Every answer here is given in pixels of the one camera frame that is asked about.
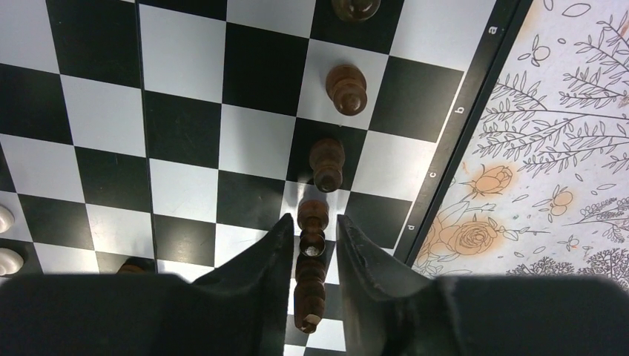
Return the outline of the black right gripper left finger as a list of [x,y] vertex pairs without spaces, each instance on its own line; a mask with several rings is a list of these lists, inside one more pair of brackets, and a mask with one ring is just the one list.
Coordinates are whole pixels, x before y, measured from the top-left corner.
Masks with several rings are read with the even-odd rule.
[[256,243],[192,284],[210,298],[195,307],[193,355],[282,355],[294,256],[284,214]]

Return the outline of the brown chess pawn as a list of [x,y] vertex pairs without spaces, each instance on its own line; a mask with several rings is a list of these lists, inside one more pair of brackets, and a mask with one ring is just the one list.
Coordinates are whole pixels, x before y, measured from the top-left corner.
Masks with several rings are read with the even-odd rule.
[[336,16],[345,22],[364,22],[372,18],[381,0],[331,0]]

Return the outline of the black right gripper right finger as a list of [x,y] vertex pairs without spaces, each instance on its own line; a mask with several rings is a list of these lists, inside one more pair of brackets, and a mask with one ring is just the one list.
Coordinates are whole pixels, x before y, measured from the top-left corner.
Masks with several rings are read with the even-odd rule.
[[436,283],[337,217],[337,266],[348,355],[442,355]]

